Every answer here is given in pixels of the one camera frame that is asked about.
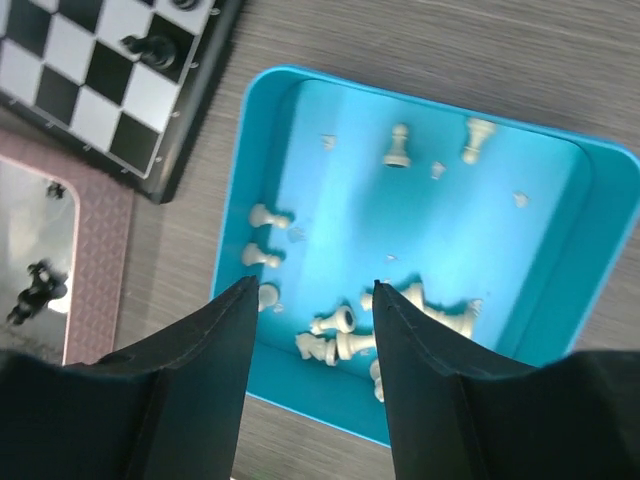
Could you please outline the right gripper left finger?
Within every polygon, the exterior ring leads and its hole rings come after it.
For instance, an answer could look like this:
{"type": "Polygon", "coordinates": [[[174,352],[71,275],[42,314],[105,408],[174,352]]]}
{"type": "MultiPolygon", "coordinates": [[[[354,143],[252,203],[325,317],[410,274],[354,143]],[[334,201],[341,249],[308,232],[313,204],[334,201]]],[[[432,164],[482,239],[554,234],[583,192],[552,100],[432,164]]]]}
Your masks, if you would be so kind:
{"type": "Polygon", "coordinates": [[[227,479],[258,320],[258,282],[94,364],[1,354],[5,479],[227,479]]]}

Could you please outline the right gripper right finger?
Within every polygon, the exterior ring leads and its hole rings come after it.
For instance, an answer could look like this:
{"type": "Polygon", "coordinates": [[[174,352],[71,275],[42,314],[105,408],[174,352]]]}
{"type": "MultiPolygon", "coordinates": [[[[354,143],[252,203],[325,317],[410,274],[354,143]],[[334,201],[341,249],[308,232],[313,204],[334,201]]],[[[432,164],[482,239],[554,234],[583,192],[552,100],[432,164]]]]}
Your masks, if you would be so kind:
{"type": "Polygon", "coordinates": [[[639,355],[543,367],[488,350],[377,283],[373,319],[399,479],[635,479],[639,355]]]}

